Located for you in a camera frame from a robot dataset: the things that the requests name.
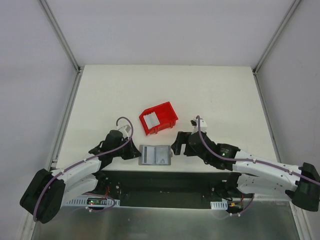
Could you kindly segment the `grey leather card holder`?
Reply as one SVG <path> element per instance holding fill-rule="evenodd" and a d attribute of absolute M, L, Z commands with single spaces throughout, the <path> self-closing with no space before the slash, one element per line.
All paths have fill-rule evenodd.
<path fill-rule="evenodd" d="M 154 164 L 154 165 L 143 165 L 143 164 L 141 163 L 141 160 L 142 160 L 142 147 L 143 147 L 143 146 L 154 146 L 154 147 L 156 148 L 157 146 L 169 146 L 169 145 L 140 145 L 139 151 L 140 151 L 140 153 L 141 153 L 141 156 L 139 157 L 139 160 L 138 160 L 138 164 L 139 164 L 139 165 L 141 165 L 141 166 L 170 166 L 170 165 L 171 165 L 171 158 L 172 158 L 172 156 L 173 156 L 173 153 L 172 153 L 172 149 L 171 149 L 170 146 L 169 146 L 169 149 L 170 149 L 170 165 L 157 165 L 157 164 L 156 164 L 156 158 L 155 158 L 155 164 Z"/>

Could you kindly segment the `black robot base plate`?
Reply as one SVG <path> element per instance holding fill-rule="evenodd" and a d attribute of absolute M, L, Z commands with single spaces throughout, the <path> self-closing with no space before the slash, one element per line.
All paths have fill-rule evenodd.
<path fill-rule="evenodd" d="M 224 199 L 250 199 L 227 185 L 231 173 L 102 170 L 91 194 L 111 197 L 122 207 L 209 209 Z"/>

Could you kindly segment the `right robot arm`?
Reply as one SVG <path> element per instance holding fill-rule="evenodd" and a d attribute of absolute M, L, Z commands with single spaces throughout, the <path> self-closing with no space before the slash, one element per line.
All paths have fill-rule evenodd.
<path fill-rule="evenodd" d="M 206 165 L 231 171 L 225 184 L 230 197 L 239 194 L 285 195 L 291 202 L 306 211 L 317 212 L 320 205 L 320 175 L 314 165 L 290 165 L 255 157 L 226 143 L 215 143 L 204 132 L 180 131 L 171 145 L 173 153 L 198 157 Z"/>

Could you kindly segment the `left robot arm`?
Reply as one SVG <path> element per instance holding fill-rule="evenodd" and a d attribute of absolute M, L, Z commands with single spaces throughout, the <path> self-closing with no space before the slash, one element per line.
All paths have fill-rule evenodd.
<path fill-rule="evenodd" d="M 51 171 L 43 168 L 36 172 L 19 201 L 35 222 L 50 222 L 63 204 L 84 193 L 102 194 L 106 183 L 99 175 L 114 158 L 131 160 L 141 156 L 132 137 L 120 130 L 111 130 L 88 153 L 88 158 L 65 168 Z"/>

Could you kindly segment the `white credit card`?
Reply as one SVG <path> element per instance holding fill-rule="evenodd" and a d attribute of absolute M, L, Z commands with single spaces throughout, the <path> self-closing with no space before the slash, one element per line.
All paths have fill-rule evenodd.
<path fill-rule="evenodd" d="M 156 147 L 143 145 L 141 153 L 142 165 L 155 165 L 156 164 Z"/>
<path fill-rule="evenodd" d="M 169 146 L 157 146 L 155 154 L 157 165 L 170 165 L 171 151 Z"/>

